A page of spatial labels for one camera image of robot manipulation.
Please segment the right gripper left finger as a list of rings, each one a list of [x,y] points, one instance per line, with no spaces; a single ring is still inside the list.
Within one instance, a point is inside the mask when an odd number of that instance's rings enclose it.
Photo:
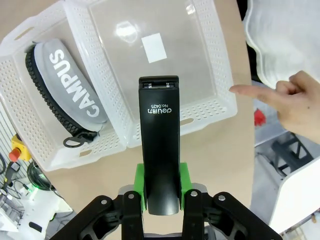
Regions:
[[[132,190],[115,199],[97,196],[51,239],[102,240],[121,227],[122,240],[143,240],[144,188],[144,165],[139,163]]]

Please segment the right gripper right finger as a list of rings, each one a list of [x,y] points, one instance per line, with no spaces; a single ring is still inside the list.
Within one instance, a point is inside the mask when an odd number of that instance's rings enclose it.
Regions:
[[[281,240],[282,237],[228,192],[210,196],[193,188],[188,165],[179,166],[183,240],[203,240],[205,223],[228,240]]]

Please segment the person's left hand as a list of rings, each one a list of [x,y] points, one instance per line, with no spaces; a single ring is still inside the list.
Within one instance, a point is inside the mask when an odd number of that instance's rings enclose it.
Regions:
[[[305,71],[278,81],[275,89],[237,84],[229,91],[269,105],[283,128],[320,143],[320,83]]]

